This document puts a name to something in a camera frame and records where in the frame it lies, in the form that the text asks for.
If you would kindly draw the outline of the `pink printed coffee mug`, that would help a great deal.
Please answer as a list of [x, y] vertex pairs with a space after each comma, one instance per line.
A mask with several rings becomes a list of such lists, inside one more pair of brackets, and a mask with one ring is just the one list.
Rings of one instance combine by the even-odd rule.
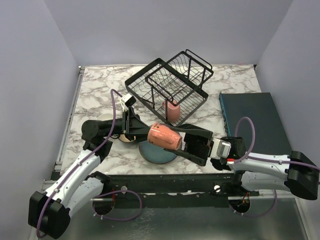
[[180, 148], [182, 137], [164, 124], [154, 123], [149, 129], [147, 141], [155, 146], [175, 151]]

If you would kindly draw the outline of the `blue ceramic plate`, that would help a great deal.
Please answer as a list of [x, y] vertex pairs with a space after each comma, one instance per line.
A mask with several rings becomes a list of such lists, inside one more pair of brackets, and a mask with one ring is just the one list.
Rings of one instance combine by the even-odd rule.
[[155, 165], [168, 164], [177, 158], [176, 154], [165, 151], [163, 148], [153, 145], [148, 141], [139, 142], [138, 150], [147, 162]]

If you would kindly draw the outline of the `plain pink mug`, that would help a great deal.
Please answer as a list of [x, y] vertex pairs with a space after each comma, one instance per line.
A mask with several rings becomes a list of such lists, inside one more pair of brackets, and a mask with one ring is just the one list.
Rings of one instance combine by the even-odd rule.
[[176, 122], [181, 115], [180, 105], [173, 105], [169, 101], [167, 102], [167, 120], [171, 123]]

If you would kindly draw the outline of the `black wire dish rack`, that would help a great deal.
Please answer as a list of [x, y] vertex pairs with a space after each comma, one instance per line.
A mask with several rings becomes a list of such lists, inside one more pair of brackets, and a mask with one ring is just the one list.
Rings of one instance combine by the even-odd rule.
[[[214, 74], [213, 66], [189, 49], [179, 52], [168, 61], [157, 58], [128, 78], [127, 91], [166, 124], [184, 123], [208, 99], [203, 85]], [[168, 121], [170, 102], [180, 105], [180, 117]]]

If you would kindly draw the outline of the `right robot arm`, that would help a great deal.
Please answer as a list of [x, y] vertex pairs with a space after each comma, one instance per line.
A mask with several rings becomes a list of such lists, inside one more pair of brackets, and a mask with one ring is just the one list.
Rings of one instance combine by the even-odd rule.
[[238, 175], [230, 183], [236, 196], [247, 191], [282, 190], [305, 200], [318, 198], [320, 168], [300, 151], [284, 155], [249, 152], [241, 137], [217, 138], [192, 124], [164, 126], [160, 132], [166, 151], [199, 166], [210, 161], [214, 169]]

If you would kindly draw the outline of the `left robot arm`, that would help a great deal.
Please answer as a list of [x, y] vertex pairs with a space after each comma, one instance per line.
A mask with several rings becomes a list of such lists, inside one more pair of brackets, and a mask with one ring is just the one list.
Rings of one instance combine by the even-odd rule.
[[71, 217], [91, 198], [107, 197], [110, 179], [101, 172], [92, 173], [109, 155], [113, 135], [146, 140], [149, 126], [140, 120], [132, 107], [122, 118], [87, 120], [82, 124], [84, 146], [71, 167], [44, 192], [35, 191], [29, 199], [28, 224], [36, 229], [39, 239], [60, 238]]

